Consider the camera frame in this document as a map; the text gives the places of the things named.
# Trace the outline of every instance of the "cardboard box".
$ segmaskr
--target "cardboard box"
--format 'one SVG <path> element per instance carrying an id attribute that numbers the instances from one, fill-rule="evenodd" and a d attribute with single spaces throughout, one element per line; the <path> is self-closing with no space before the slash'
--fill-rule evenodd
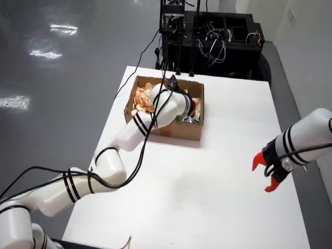
<path id="1" fill-rule="evenodd" d="M 152 85 L 157 85 L 161 83 L 161 81 L 162 78 L 137 76 L 134 86 L 131 89 L 126 107 L 124 108 L 124 117 L 127 123 L 133 117 L 131 115 L 131 111 L 133 108 L 136 89 L 138 87 L 145 87 L 145 84 L 148 82 L 150 82 Z M 192 98 L 201 99 L 201 113 L 199 118 L 199 124 L 184 123 L 184 122 L 179 123 L 173 120 L 173 122 L 171 122 L 168 126 L 151 131 L 151 134 L 177 137 L 179 139 L 200 140 L 203 123 L 204 123 L 204 85 L 195 81 L 181 80 L 181 79 L 178 79 L 177 82 L 181 89 L 188 89 L 188 93 Z"/>

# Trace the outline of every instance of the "black machine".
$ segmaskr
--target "black machine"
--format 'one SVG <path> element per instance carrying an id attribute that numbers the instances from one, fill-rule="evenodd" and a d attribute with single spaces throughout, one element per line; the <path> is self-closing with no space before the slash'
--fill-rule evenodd
<path id="1" fill-rule="evenodd" d="M 160 1 L 162 56 L 170 71 L 271 81 L 265 42 L 251 14 L 185 11 L 185 1 Z"/>

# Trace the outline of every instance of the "gray floor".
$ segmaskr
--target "gray floor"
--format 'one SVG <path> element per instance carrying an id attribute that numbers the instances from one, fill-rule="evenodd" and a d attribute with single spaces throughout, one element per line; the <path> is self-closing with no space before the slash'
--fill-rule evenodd
<path id="1" fill-rule="evenodd" d="M 0 2 L 0 190 L 32 165 L 88 167 L 125 68 L 136 65 L 158 18 L 155 0 Z M 155 66 L 157 42 L 142 67 Z M 265 43 L 263 54 L 284 130 L 300 116 L 275 46 Z M 52 177 L 36 171 L 10 193 Z M 330 248 L 332 207 L 319 169 L 293 177 L 311 248 Z M 61 238 L 71 210 L 55 218 L 34 213 L 33 221 Z"/>

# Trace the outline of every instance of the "white robotic arm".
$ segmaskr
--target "white robotic arm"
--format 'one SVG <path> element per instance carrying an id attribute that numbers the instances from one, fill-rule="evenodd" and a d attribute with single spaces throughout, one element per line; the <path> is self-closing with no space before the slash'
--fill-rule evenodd
<path id="1" fill-rule="evenodd" d="M 306 170 L 306 164 L 329 152 L 332 152 L 332 112 L 319 108 L 268 143 L 255 156 L 253 170 L 258 164 L 266 166 L 265 176 L 272 175 L 271 186 L 265 191 L 272 192 L 292 170 L 300 167 Z"/>
<path id="2" fill-rule="evenodd" d="M 190 96 L 172 92 L 163 85 L 156 85 L 150 94 L 150 100 L 158 114 L 152 129 L 161 128 L 171 123 L 177 115 L 187 116 L 195 104 Z M 131 151 L 149 134 L 148 128 L 154 120 L 153 115 L 144 112 L 137 114 L 107 144 L 101 145 L 94 153 L 96 168 L 93 173 L 106 183 L 114 186 L 108 188 L 95 178 L 86 175 L 77 176 L 74 172 L 85 171 L 70 168 L 65 175 L 71 175 L 36 190 L 29 191 L 6 202 L 0 202 L 0 249 L 32 248 L 33 237 L 29 212 L 39 209 L 46 216 L 52 217 L 90 193 L 117 190 L 117 186 L 126 181 L 127 174 L 118 151 Z"/>

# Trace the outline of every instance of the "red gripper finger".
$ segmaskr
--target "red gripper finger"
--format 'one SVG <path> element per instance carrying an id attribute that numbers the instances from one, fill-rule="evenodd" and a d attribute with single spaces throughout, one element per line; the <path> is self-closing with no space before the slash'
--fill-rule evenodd
<path id="1" fill-rule="evenodd" d="M 254 157 L 254 160 L 253 160 L 253 171 L 257 168 L 257 166 L 259 164 L 262 164 L 264 166 L 266 166 L 266 162 L 265 162 L 265 159 L 263 157 L 263 152 L 261 151 L 260 153 L 258 153 L 255 157 Z"/>
<path id="2" fill-rule="evenodd" d="M 268 186 L 265 188 L 265 191 L 267 193 L 274 191 L 279 186 L 279 183 L 276 182 L 276 180 L 271 177 L 271 186 Z"/>

